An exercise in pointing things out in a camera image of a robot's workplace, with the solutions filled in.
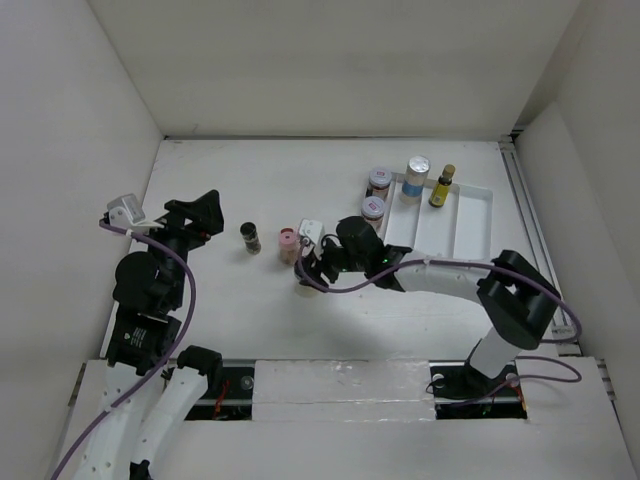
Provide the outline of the yellow label bottle cork cap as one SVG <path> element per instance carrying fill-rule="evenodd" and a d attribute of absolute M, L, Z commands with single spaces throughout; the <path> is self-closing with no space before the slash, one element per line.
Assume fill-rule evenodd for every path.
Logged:
<path fill-rule="evenodd" d="M 452 164 L 444 166 L 441 175 L 439 176 L 432 193 L 429 197 L 429 204 L 434 208 L 441 208 L 446 202 L 448 193 L 453 183 L 453 176 L 455 174 L 456 167 Z"/>

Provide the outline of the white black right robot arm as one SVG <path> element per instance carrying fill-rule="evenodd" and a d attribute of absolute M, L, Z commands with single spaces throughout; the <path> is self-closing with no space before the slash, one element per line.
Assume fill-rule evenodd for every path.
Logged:
<path fill-rule="evenodd" d="M 507 367 L 523 351 L 537 349 L 559 306 L 559 292 L 519 253 L 504 250 L 488 263 L 429 256 L 386 244 L 359 216 L 342 219 L 328 235 L 316 220 L 301 221 L 295 275 L 323 293 L 347 293 L 335 283 L 343 273 L 361 273 L 362 287 L 400 293 L 426 292 L 481 306 L 490 323 L 463 366 L 431 382 L 434 393 L 454 401 L 493 395 Z"/>

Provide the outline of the pink lid spice jar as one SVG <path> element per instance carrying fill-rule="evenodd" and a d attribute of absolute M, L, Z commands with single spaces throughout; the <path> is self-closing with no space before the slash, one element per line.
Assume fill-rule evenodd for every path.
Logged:
<path fill-rule="evenodd" d="M 285 264 L 293 266 L 299 255 L 299 236 L 295 229 L 290 227 L 283 228 L 278 238 L 279 260 Z"/>

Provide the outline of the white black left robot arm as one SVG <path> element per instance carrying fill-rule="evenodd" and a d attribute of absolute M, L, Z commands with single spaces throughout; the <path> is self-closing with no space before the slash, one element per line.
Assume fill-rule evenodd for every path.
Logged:
<path fill-rule="evenodd" d="M 172 436 L 203 396 L 222 387 L 220 353 L 177 348 L 191 325 L 196 281 L 191 251 L 224 230 L 217 190 L 193 201 L 170 200 L 150 220 L 133 194 L 111 201 L 102 229 L 145 245 L 115 269 L 116 316 L 106 351 L 97 417 L 54 470 L 59 478 L 76 451 L 77 479 L 150 479 Z"/>

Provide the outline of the black lid white powder jar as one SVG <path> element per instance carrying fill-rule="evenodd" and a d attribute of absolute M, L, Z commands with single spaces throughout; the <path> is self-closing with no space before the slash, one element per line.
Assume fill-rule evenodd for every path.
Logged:
<path fill-rule="evenodd" d="M 320 294 L 320 291 L 316 290 L 315 288 L 300 283 L 295 285 L 294 291 L 297 295 L 303 298 L 313 298 Z"/>

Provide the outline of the white lid brown sauce jar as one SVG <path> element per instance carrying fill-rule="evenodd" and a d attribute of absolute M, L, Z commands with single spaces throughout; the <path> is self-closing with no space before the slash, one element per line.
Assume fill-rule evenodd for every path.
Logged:
<path fill-rule="evenodd" d="M 385 167 L 375 167 L 370 170 L 366 188 L 367 197 L 378 197 L 386 200 L 393 180 L 392 172 Z"/>

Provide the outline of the blue label silver lid jar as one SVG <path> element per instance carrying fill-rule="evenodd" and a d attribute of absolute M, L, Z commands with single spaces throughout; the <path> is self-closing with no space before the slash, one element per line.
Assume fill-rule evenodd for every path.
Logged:
<path fill-rule="evenodd" d="M 400 200 L 404 204 L 414 205 L 421 201 L 424 183 L 430 169 L 430 160 L 422 155 L 408 160 L 400 193 Z"/>

